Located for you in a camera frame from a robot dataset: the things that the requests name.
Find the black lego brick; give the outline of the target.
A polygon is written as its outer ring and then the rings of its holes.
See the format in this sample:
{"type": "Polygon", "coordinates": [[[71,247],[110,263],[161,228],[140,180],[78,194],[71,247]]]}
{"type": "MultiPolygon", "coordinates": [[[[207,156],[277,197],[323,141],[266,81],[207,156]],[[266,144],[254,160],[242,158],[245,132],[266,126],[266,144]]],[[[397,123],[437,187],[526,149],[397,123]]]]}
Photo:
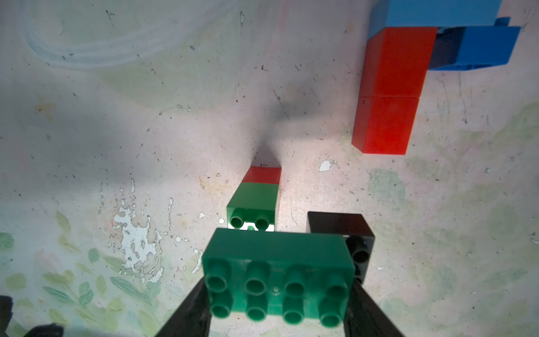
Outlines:
{"type": "Polygon", "coordinates": [[[355,277],[364,283],[376,237],[361,214],[309,211],[306,232],[342,235],[355,264],[355,277]]]}

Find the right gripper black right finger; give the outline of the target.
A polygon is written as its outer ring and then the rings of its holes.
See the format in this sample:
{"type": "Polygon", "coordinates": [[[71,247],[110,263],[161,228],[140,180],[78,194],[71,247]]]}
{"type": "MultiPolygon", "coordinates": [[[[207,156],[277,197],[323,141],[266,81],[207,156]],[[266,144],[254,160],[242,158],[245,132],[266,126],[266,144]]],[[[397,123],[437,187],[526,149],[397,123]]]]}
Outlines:
{"type": "Polygon", "coordinates": [[[343,326],[346,337],[404,337],[358,279],[352,285],[343,326]]]}

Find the green long lego brick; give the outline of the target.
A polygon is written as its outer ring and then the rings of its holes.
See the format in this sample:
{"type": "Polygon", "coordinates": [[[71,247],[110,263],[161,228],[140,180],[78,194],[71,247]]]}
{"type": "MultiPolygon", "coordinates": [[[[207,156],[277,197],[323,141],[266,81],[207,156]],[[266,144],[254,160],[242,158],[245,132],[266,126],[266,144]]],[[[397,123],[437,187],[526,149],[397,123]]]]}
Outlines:
{"type": "Polygon", "coordinates": [[[224,319],[244,313],[287,324],[317,319],[326,328],[345,317],[355,265],[338,234],[219,228],[202,256],[209,310],[224,319]]]}

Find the red lego brick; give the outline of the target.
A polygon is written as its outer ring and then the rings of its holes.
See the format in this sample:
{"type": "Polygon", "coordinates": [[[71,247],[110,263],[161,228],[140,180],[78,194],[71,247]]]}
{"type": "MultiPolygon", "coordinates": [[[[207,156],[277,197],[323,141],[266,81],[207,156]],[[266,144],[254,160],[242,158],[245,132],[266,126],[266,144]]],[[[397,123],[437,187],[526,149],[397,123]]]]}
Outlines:
{"type": "Polygon", "coordinates": [[[385,28],[366,45],[361,97],[421,96],[436,27],[385,28]]]}
{"type": "Polygon", "coordinates": [[[353,146],[364,154],[406,154],[418,104],[418,98],[360,97],[353,146]]]}
{"type": "Polygon", "coordinates": [[[250,167],[242,182],[279,185],[281,174],[279,167],[250,167]]]}

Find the blue small lego brick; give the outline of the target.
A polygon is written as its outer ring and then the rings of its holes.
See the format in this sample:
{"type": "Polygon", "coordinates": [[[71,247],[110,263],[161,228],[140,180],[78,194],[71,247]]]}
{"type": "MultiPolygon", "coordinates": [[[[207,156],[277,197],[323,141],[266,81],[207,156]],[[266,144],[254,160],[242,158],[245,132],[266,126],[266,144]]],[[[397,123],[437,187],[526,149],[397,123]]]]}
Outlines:
{"type": "Polygon", "coordinates": [[[506,65],[517,42],[520,26],[498,18],[492,26],[446,28],[435,39],[429,70],[468,71],[506,65]]]}

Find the blue long lego brick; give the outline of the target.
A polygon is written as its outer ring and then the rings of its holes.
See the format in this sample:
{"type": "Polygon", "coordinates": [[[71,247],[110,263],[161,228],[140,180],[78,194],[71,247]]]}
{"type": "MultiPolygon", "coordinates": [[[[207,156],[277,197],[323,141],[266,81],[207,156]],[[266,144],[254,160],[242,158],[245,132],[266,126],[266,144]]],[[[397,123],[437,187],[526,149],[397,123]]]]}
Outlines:
{"type": "Polygon", "coordinates": [[[368,38],[385,28],[493,25],[501,0],[386,0],[371,10],[368,38]]]}

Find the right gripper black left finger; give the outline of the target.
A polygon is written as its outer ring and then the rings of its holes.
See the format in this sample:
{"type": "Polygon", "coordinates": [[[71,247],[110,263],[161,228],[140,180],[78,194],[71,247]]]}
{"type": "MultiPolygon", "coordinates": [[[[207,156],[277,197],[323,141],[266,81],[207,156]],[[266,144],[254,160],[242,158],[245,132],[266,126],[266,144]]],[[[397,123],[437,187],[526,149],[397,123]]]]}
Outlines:
{"type": "Polygon", "coordinates": [[[156,337],[208,337],[211,318],[209,291],[201,278],[156,337]]]}

